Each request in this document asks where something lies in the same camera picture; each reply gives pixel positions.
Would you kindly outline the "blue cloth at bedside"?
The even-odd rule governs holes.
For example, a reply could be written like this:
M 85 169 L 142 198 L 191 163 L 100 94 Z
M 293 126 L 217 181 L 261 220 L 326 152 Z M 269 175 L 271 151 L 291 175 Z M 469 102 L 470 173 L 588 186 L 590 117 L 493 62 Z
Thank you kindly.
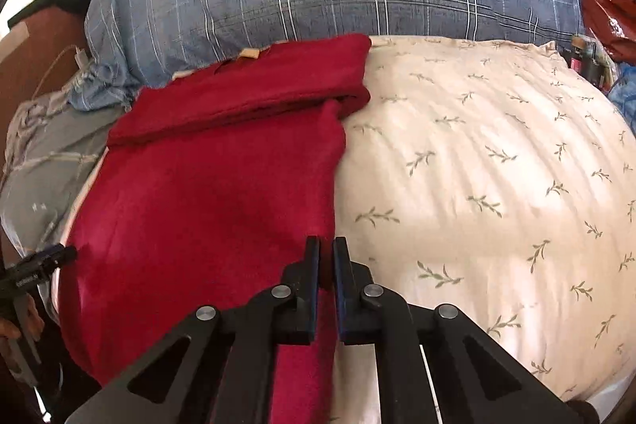
M 636 134 L 636 67 L 623 62 L 618 67 L 619 77 L 612 85 L 608 99 Z

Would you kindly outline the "red plastic bag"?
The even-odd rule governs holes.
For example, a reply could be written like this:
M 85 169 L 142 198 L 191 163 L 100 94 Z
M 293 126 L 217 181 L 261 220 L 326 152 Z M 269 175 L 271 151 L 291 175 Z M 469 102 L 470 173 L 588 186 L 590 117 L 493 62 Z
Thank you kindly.
M 581 0 L 586 30 L 613 61 L 634 66 L 636 61 L 635 0 Z

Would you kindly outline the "brown wooden headboard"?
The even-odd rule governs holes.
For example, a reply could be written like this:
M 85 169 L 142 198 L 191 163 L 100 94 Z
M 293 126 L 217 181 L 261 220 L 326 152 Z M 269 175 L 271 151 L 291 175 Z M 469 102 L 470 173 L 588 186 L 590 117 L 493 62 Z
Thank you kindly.
M 1 140 L 18 106 L 61 89 L 86 49 L 84 18 L 56 6 L 35 13 L 1 39 Z

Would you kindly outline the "red knitted garment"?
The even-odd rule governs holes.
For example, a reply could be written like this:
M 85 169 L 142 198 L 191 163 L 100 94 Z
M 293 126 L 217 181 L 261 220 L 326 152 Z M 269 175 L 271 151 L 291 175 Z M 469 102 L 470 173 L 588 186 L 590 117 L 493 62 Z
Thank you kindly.
M 58 313 L 73 360 L 112 381 L 197 306 L 271 286 L 334 233 L 343 120 L 370 99 L 365 35 L 273 45 L 142 90 L 69 235 Z

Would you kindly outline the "cream leaf-print pillow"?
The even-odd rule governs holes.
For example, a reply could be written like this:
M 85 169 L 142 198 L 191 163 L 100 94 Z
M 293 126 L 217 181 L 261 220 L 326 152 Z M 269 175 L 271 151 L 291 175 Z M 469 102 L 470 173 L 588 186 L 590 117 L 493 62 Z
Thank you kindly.
M 607 416 L 635 374 L 635 138 L 554 44 L 376 37 L 336 231 L 411 304 L 454 304 Z

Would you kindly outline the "grey patterned bed sheet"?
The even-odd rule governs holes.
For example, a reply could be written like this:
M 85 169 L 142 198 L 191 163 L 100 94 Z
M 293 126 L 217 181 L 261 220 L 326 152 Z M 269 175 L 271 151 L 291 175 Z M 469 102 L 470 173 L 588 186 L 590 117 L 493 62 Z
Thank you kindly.
M 123 114 L 121 105 L 79 111 L 61 91 L 18 107 L 6 134 L 1 224 L 19 255 L 59 241 L 73 202 Z

